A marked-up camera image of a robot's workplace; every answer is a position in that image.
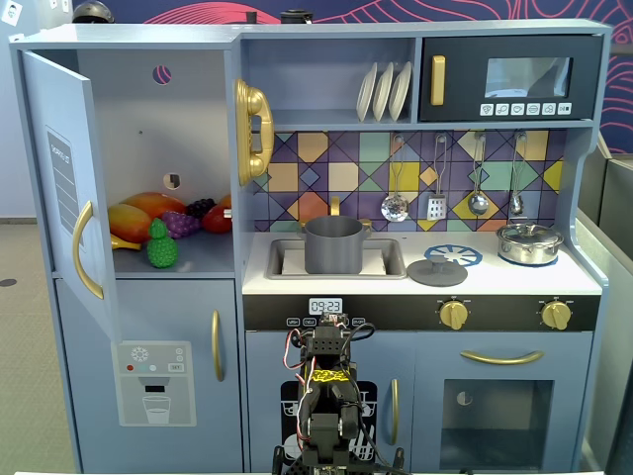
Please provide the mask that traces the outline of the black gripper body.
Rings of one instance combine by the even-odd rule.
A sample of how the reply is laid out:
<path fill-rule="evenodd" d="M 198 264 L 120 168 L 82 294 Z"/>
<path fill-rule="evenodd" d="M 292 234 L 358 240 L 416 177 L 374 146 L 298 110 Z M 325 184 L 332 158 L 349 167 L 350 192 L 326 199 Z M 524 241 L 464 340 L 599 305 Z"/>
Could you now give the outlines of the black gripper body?
<path fill-rule="evenodd" d="M 351 360 L 352 330 L 341 326 L 317 326 L 301 333 L 301 357 L 316 369 L 338 369 Z"/>

